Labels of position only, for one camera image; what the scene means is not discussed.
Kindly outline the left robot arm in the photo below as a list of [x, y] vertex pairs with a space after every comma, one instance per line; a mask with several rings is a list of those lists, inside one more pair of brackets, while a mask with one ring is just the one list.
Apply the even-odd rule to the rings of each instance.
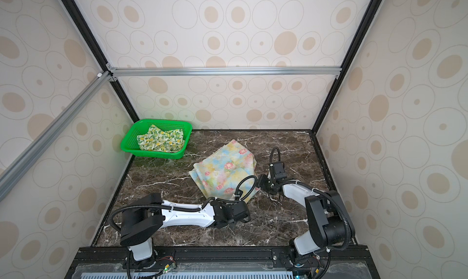
[[174, 203], [153, 193], [112, 212], [107, 223], [120, 235], [135, 261], [154, 255], [152, 236], [159, 229], [175, 226], [222, 229], [238, 222], [247, 223], [250, 212], [246, 202], [210, 198], [201, 205]]

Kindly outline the pastel floral skirt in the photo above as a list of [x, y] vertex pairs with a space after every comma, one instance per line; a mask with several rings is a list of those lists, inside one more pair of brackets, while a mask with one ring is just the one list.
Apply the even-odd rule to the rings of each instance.
[[234, 200], [236, 187], [244, 178], [255, 175], [256, 165], [253, 153], [233, 139], [194, 164], [189, 174], [206, 198]]

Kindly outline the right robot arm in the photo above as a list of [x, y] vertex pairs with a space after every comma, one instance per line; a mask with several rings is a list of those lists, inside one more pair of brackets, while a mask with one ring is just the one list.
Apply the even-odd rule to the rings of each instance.
[[262, 191], [281, 194], [306, 210], [308, 231], [292, 240], [288, 254], [292, 264], [302, 265], [313, 253], [342, 251], [350, 246], [355, 228], [337, 191], [324, 192], [288, 179], [281, 161], [269, 164], [269, 174], [260, 176], [259, 186]]

